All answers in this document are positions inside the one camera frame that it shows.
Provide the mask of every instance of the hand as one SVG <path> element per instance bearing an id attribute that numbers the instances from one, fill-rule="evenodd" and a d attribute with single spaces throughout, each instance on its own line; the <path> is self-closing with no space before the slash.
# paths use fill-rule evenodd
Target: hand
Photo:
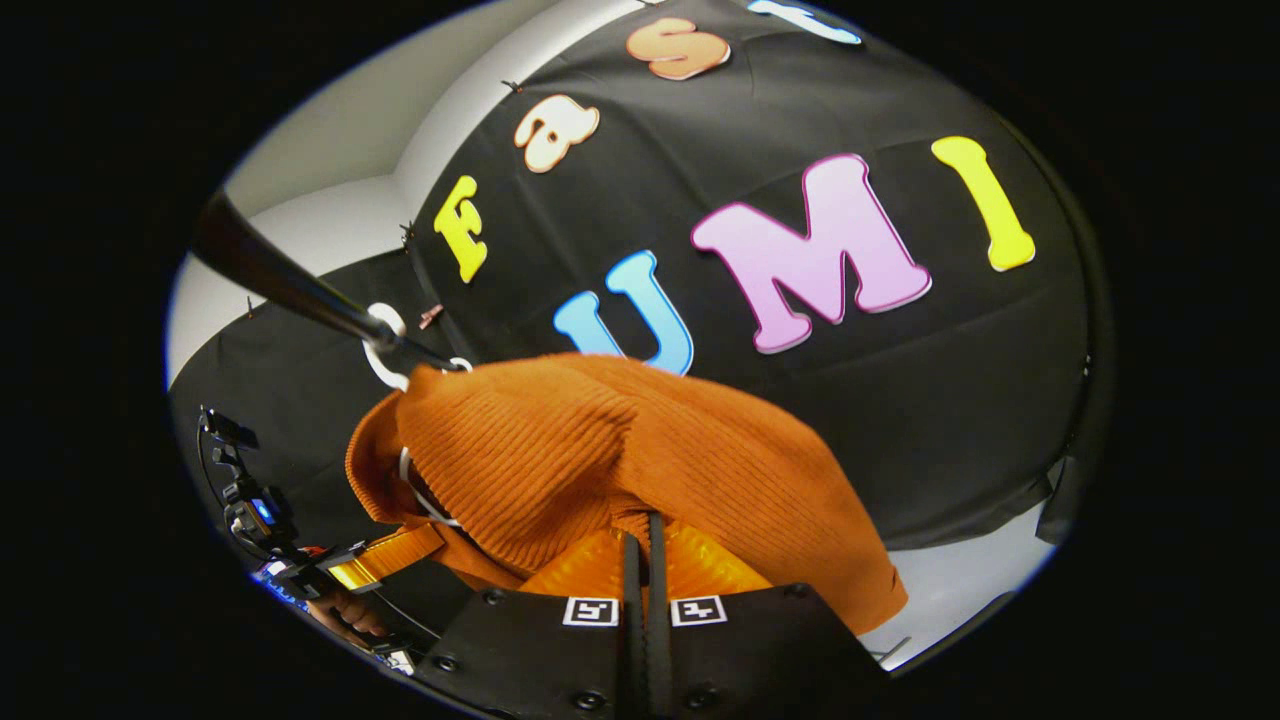
<path id="1" fill-rule="evenodd" d="M 342 619 L 351 626 L 348 628 L 347 625 L 343 625 L 334 615 L 334 611 L 337 611 L 337 615 L 340 615 Z M 388 635 L 387 628 L 378 618 L 378 614 L 374 612 L 372 607 L 370 607 L 361 596 L 352 593 L 347 588 L 337 588 L 333 592 L 323 594 L 315 600 L 308 600 L 307 612 L 319 620 L 321 625 L 329 628 L 347 642 L 365 650 L 370 650 L 369 643 L 360 639 L 356 633 L 351 632 L 352 628 L 360 630 L 361 633 L 370 633 L 379 638 Z"/>

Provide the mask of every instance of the orange knit sweater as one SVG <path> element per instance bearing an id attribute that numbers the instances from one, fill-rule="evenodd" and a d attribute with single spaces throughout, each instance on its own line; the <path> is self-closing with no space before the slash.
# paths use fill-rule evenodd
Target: orange knit sweater
<path id="1" fill-rule="evenodd" d="M 631 533 L 648 553 L 648 512 L 658 511 L 776 585 L 809 583 L 856 634 L 906 603 L 826 443 L 785 410 L 722 384 L 608 355 L 472 373 L 420 366 L 407 392 L 365 416 L 347 454 L 374 520 L 420 525 L 396 477 L 402 446 L 483 548 L 438 527 L 447 552 L 433 559 L 471 579 L 518 587 L 603 528 Z"/>

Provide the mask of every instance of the metal rod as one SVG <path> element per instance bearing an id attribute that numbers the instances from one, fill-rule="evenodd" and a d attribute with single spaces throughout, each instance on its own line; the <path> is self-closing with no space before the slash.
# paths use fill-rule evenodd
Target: metal rod
<path id="1" fill-rule="evenodd" d="M 367 341 L 378 352 L 407 348 L 436 368 L 457 369 L 451 360 L 396 334 L 389 324 L 280 252 L 239 214 L 224 190 L 219 190 L 205 205 L 196 225 L 192 254 L 241 287 L 338 332 Z"/>

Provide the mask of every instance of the letter u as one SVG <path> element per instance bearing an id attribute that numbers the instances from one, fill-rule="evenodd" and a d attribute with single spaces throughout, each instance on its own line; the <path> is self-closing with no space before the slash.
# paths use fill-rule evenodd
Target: letter u
<path id="1" fill-rule="evenodd" d="M 604 286 L 611 292 L 626 295 L 640 313 L 640 318 L 658 340 L 658 354 L 646 360 L 649 365 L 660 368 L 676 375 L 684 375 L 694 364 L 694 338 L 689 328 L 676 313 L 667 293 L 654 278 L 658 259 L 653 252 L 641 250 L 623 259 L 609 270 Z M 556 311 L 552 324 L 568 336 L 580 352 L 600 355 L 622 355 L 622 348 L 604 327 L 598 313 L 600 299 L 590 291 L 571 297 Z"/>

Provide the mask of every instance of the letter m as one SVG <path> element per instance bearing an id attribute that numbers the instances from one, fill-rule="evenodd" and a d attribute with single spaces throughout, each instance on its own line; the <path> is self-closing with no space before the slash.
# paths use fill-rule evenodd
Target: letter m
<path id="1" fill-rule="evenodd" d="M 808 237 L 742 202 L 712 213 L 690 237 L 737 279 L 760 327 L 755 348 L 764 354 L 795 347 L 813 332 L 809 318 L 787 306 L 782 287 L 827 322 L 845 319 L 846 256 L 858 275 L 854 304 L 864 313 L 906 305 L 933 284 L 872 192 L 865 160 L 854 154 L 819 160 L 803 186 Z"/>

